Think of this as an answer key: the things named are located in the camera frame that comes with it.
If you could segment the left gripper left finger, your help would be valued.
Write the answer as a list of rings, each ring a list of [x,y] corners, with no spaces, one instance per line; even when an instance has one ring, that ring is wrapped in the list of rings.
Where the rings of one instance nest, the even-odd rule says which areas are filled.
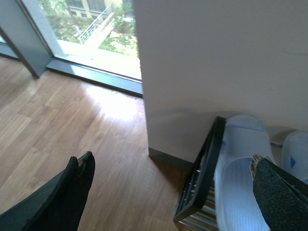
[[[93,182],[92,152],[72,156],[66,168],[0,216],[2,231],[76,231]]]

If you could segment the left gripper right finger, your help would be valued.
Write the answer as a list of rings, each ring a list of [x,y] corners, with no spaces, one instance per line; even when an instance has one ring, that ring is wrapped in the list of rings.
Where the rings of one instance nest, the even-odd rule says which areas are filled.
[[[253,194],[271,231],[308,229],[308,185],[278,167],[268,156],[250,162]]]

